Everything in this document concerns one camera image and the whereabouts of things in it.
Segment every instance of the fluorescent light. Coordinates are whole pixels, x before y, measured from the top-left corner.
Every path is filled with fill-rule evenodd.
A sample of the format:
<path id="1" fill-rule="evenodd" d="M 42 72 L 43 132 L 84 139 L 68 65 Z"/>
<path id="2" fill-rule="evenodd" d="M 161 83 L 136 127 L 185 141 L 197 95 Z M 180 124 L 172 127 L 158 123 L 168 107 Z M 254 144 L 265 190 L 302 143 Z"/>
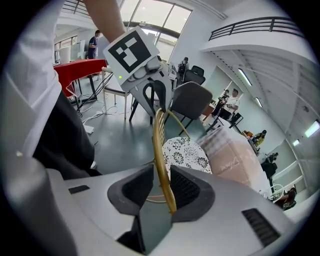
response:
<path id="1" fill-rule="evenodd" d="M 244 73 L 244 71 L 243 71 L 241 68 L 238 68 L 238 70 L 239 70 L 240 74 L 243 76 L 243 78 L 246 80 L 246 82 L 247 82 L 250 86 L 252 86 L 252 84 L 250 83 L 250 81 L 249 81 L 248 77 L 246 76 L 246 74 Z"/>
<path id="2" fill-rule="evenodd" d="M 262 108 L 260 100 L 257 97 L 255 98 L 255 100 L 256 100 L 256 102 L 258 102 L 258 105 Z"/>
<path id="3" fill-rule="evenodd" d="M 318 120 L 315 120 L 314 123 L 309 127 L 308 130 L 305 131 L 304 134 L 309 138 L 312 134 L 314 134 L 319 129 L 320 129 L 320 123 Z"/>
<path id="4" fill-rule="evenodd" d="M 300 141 L 297 139 L 297 140 L 295 140 L 292 144 L 293 144 L 294 146 L 296 146 L 296 145 L 300 144 Z"/>

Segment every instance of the gray floor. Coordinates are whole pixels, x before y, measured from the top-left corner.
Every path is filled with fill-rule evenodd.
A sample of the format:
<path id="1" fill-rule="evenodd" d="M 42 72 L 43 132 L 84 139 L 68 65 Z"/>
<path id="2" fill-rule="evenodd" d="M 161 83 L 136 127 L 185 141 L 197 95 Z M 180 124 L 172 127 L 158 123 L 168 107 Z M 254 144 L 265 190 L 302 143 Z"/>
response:
<path id="1" fill-rule="evenodd" d="M 83 94 L 91 94 L 91 87 L 88 78 L 80 80 Z M 106 96 L 107 109 L 114 106 L 114 95 Z M 82 120 L 92 117 L 97 111 L 102 110 L 103 95 L 98 95 L 99 101 L 85 104 L 81 110 L 84 111 Z M 152 126 L 150 117 L 146 111 L 139 105 L 133 116 L 132 122 L 129 122 L 131 114 L 130 103 L 131 96 L 128 97 L 127 118 L 124 119 L 124 98 L 116 97 L 116 107 L 108 110 L 108 115 L 102 115 L 86 122 L 85 125 L 94 127 L 93 134 L 89 135 L 90 141 L 95 144 L 95 161 L 97 169 L 102 174 L 110 174 L 141 166 L 154 158 L 152 146 Z M 173 118 L 169 118 L 165 124 L 166 139 L 177 137 L 181 128 Z M 193 121 L 187 128 L 191 139 L 197 141 L 204 133 L 205 129 L 200 120 Z M 154 170 L 153 188 L 150 195 L 162 195 L 159 187 L 159 179 L 156 170 Z M 171 228 L 171 215 L 166 203 L 146 202 L 140 211 L 141 229 L 143 240 L 146 247 L 146 253 L 150 253 L 166 236 Z"/>

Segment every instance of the red tablecloth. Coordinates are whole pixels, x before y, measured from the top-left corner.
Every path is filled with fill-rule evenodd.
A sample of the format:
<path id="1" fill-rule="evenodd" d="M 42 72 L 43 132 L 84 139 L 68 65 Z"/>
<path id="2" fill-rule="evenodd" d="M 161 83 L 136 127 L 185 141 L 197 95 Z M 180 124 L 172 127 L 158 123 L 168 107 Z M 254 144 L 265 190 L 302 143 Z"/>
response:
<path id="1" fill-rule="evenodd" d="M 59 82 L 64 94 L 69 97 L 71 93 L 67 91 L 66 87 L 72 81 L 101 72 L 101 68 L 106 66 L 104 59 L 79 59 L 68 64 L 56 65 L 53 68 L 59 75 Z"/>

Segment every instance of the black railing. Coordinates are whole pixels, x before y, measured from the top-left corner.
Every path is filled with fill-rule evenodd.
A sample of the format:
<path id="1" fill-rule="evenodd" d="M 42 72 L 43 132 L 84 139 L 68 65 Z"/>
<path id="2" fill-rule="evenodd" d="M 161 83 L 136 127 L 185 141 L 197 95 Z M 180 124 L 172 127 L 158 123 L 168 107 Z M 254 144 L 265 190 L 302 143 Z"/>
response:
<path id="1" fill-rule="evenodd" d="M 287 17 L 261 17 L 239 21 L 211 32 L 209 41 L 212 39 L 230 36 L 232 34 L 266 31 L 281 32 L 304 38 L 297 25 Z"/>

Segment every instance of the person in white shirt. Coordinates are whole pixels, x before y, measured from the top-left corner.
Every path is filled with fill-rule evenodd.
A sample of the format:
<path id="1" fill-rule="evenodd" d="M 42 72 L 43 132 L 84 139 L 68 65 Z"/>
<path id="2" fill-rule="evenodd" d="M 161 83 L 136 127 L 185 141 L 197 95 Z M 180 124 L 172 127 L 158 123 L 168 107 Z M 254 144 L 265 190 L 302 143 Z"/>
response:
<path id="1" fill-rule="evenodd" d="M 64 2 L 49 1 L 40 8 L 13 44 L 1 77 L 0 146 L 2 153 L 38 159 L 67 180 L 89 176 L 95 149 L 53 68 Z M 116 0 L 83 2 L 109 42 L 125 33 Z"/>
<path id="2" fill-rule="evenodd" d="M 233 89 L 231 97 L 226 100 L 226 104 L 221 109 L 220 117 L 224 120 L 228 120 L 231 114 L 238 110 L 239 108 L 239 98 L 238 98 L 238 90 Z"/>

